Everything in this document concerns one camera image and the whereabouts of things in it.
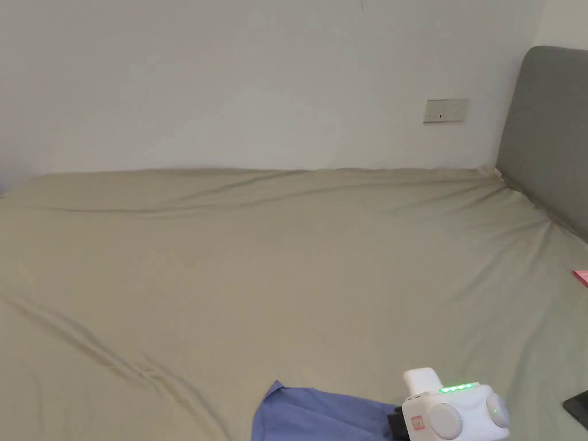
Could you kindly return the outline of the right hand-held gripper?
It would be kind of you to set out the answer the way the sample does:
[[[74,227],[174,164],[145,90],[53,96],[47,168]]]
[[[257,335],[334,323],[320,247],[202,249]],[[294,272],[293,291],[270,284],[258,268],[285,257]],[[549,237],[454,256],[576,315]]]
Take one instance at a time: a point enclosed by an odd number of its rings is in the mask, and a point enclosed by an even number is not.
[[[409,395],[388,415],[394,440],[505,440],[510,417],[491,386],[443,386],[427,367],[404,372]]]

